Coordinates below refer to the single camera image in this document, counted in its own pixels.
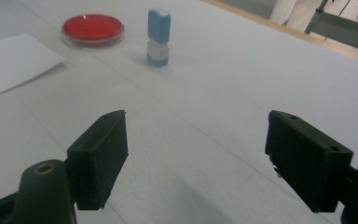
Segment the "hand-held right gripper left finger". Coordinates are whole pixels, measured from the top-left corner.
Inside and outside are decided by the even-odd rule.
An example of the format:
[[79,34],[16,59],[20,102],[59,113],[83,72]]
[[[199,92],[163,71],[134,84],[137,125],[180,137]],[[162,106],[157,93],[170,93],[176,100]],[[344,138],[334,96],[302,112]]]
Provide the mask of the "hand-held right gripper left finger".
[[79,210],[103,209],[129,155],[126,112],[99,117],[67,150],[66,165]]

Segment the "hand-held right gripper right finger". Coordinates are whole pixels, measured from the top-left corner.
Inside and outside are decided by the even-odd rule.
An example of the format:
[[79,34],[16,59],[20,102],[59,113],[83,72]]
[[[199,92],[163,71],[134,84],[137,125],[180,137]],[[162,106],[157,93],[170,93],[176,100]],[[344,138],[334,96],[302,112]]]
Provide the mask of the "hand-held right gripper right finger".
[[314,212],[333,212],[353,152],[305,120],[272,110],[265,152],[275,170]]

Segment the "round red ink pad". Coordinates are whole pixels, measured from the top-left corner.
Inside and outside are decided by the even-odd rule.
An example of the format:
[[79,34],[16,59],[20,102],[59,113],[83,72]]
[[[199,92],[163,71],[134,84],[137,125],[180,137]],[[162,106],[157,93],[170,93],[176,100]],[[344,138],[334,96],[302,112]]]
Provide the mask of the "round red ink pad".
[[65,39],[82,47],[101,47],[114,44],[124,32],[123,23],[112,16],[84,14],[74,16],[62,25]]

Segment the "blue and white stamp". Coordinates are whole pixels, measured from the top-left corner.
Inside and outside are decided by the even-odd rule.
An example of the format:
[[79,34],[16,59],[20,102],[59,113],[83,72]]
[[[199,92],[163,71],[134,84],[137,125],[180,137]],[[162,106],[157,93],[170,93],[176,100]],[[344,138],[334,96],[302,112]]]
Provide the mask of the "blue and white stamp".
[[169,61],[171,15],[164,9],[148,11],[147,60],[156,67],[165,66]]

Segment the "wooden table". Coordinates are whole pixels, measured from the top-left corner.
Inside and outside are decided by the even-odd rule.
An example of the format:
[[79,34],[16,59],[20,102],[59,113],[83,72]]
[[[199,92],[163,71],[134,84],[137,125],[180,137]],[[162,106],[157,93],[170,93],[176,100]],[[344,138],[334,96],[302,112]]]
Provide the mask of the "wooden table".
[[331,49],[332,51],[338,52],[340,54],[343,54],[343,55],[346,55],[348,57],[351,57],[353,59],[358,60],[358,49],[351,48],[351,47],[344,47],[343,45],[323,41],[322,39],[317,38],[316,36],[301,33],[301,32],[299,32],[299,31],[297,31],[295,29],[292,29],[292,28],[289,28],[289,27],[286,27],[286,26],[282,26],[282,25],[280,25],[278,23],[275,23],[273,21],[269,21],[269,20],[264,19],[262,17],[256,16],[256,15],[254,15],[252,13],[249,13],[249,12],[246,12],[244,10],[232,7],[232,6],[230,6],[228,4],[225,4],[225,3],[218,2],[217,0],[202,0],[202,1],[205,2],[205,3],[208,3],[210,5],[213,5],[215,7],[220,7],[223,10],[229,11],[230,13],[239,15],[241,17],[244,17],[244,18],[248,19],[248,20],[255,21],[257,23],[263,24],[264,26],[267,26],[267,27],[272,28],[274,30],[277,30],[279,32],[286,33],[286,34],[288,34],[290,36],[294,36],[295,38],[305,40],[305,41],[310,42],[312,44],[321,46],[321,47],[323,47],[325,49]]

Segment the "white paper sheet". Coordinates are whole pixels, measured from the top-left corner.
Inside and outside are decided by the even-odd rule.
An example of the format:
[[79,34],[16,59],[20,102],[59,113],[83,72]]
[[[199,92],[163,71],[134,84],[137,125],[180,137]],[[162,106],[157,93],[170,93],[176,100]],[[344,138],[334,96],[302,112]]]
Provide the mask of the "white paper sheet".
[[0,40],[0,93],[28,82],[64,58],[31,35]]

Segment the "white panel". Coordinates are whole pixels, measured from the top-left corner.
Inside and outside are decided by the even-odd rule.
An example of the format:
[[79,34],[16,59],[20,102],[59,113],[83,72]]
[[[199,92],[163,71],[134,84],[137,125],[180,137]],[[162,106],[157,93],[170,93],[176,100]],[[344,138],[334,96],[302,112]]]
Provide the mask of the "white panel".
[[276,0],[269,19],[280,25],[304,32],[323,0]]

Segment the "metal desk frame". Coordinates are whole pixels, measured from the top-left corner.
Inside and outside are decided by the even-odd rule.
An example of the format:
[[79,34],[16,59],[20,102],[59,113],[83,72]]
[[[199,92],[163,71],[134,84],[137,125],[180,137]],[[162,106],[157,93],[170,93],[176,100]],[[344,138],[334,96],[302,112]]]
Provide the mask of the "metal desk frame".
[[304,33],[315,33],[358,49],[358,22],[324,11],[329,0],[322,0],[315,9]]

